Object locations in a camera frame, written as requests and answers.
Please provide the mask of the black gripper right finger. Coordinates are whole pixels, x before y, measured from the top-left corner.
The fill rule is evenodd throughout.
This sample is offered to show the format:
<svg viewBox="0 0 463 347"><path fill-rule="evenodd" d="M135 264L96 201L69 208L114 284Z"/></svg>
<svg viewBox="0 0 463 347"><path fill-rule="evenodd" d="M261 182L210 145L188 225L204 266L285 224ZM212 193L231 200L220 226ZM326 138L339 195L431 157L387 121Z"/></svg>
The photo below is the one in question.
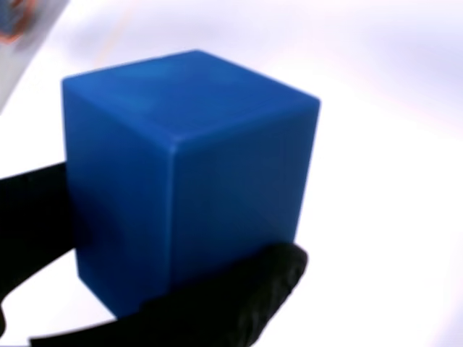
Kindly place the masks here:
<svg viewBox="0 0 463 347"><path fill-rule="evenodd" d="M31 340L32 346L251 346L290 296L308 263L277 244L227 269L145 302L115 322Z"/></svg>

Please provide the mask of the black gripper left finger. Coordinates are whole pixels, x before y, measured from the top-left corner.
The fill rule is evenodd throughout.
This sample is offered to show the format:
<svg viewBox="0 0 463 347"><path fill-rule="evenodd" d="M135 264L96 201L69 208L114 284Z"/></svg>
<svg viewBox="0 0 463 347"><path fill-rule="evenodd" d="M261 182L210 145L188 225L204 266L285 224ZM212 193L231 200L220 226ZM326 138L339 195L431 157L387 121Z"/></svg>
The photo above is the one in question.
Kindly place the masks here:
<svg viewBox="0 0 463 347"><path fill-rule="evenodd" d="M1 180L1 300L74 246L65 163Z"/></svg>

